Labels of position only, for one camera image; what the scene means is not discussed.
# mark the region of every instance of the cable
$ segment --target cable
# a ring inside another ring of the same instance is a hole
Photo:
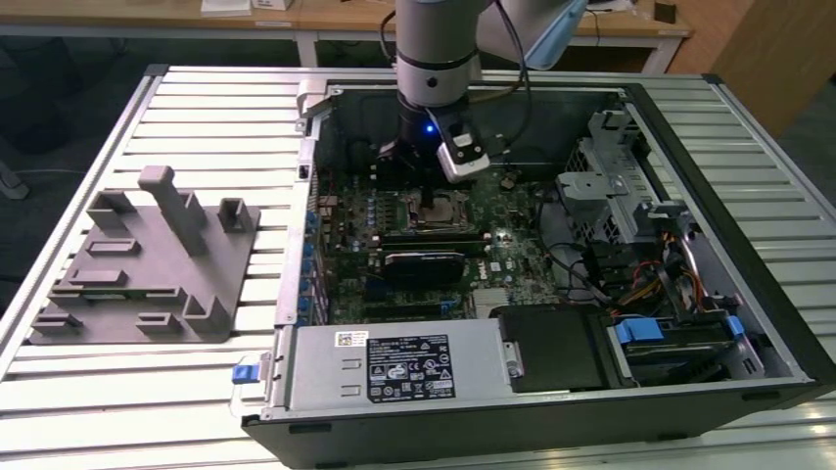
[[[525,65],[525,52],[522,51],[519,34],[517,34],[517,29],[510,22],[510,17],[507,16],[507,12],[505,11],[505,7],[502,6],[499,0],[493,0],[493,4],[495,5],[495,10],[498,10],[501,22],[505,24],[505,29],[507,29],[507,34],[510,35],[513,48],[517,52],[517,60],[519,61],[519,73],[522,74],[522,83],[525,84],[525,115],[522,117],[522,123],[519,125],[519,128],[506,139],[507,146],[510,146],[518,140],[519,136],[525,133],[525,129],[527,129],[527,124],[531,120],[534,99],[531,96],[531,81],[527,75],[527,67]]]
[[[69,174],[87,174],[85,171],[77,171],[75,169],[21,169],[14,171],[17,174],[38,174],[38,173],[69,173]]]
[[[391,10],[391,13],[389,13],[382,18],[382,21],[379,22],[379,31],[378,31],[379,32],[379,50],[382,51],[382,56],[389,61],[389,64],[394,62],[394,57],[391,56],[391,54],[389,53],[389,49],[386,48],[385,28],[386,28],[386,24],[391,21],[393,18],[394,18],[394,10]]]

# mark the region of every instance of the wooden desk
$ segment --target wooden desk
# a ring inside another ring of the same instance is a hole
[[[635,12],[586,15],[573,46],[651,49],[645,72],[663,72],[685,23],[651,20],[651,0]],[[315,41],[377,40],[391,5],[369,0],[295,0],[285,12],[253,9],[249,17],[201,18],[199,0],[0,0],[0,34],[94,37],[290,39],[303,67],[317,67]],[[387,37],[393,38],[390,25]]]
[[[313,49],[317,40],[377,40],[377,28],[382,17],[391,11],[393,2],[377,0],[297,0],[301,10],[295,18],[299,29],[299,57],[311,57],[310,52],[301,54],[302,48]],[[685,22],[675,24],[653,21],[653,1],[638,0],[634,12],[598,14],[595,19],[586,14],[574,37],[571,46],[585,47],[631,47],[650,49],[651,53],[642,72],[663,73],[681,40],[690,35],[691,29]],[[397,19],[387,31],[394,31]]]

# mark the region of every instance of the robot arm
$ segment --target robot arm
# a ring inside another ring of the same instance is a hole
[[[489,52],[502,56],[506,56],[502,51],[515,52],[505,47],[510,42],[509,31],[494,3],[494,0],[395,2],[401,129],[397,141],[382,150],[389,154],[417,154],[423,169],[439,164],[450,183],[486,169],[489,157],[505,150],[495,144],[493,136],[479,134],[467,117],[467,85],[471,60],[478,53],[477,35],[485,38]],[[586,0],[514,0],[505,3],[513,5],[507,16],[515,17],[517,25],[537,24],[523,42],[539,46],[541,51],[545,42],[555,60],[567,45]],[[511,57],[519,62],[515,53]]]

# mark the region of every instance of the motherboard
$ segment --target motherboard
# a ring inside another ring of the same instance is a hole
[[[374,174],[323,172],[319,214],[329,323],[486,317],[559,302],[535,218],[542,185],[498,168],[463,188],[378,189]]]

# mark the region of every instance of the floor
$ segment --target floor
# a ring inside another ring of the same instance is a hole
[[[73,38],[65,42],[85,82],[82,92],[55,100],[59,115],[71,129],[70,140],[51,152],[23,155],[0,138],[0,158],[13,170],[46,170],[21,175],[31,188],[22,201],[0,198],[0,314],[63,212],[82,173],[95,158],[146,65],[297,66],[289,41],[130,40],[122,54],[113,51],[103,39]],[[319,57],[323,67],[385,66],[373,43],[322,42]],[[494,68],[505,64],[487,61],[485,66]],[[9,96],[7,90],[19,90],[22,83],[18,72],[2,68],[0,61],[0,103]],[[836,202],[834,128],[836,84],[829,83],[779,144],[831,202]]]

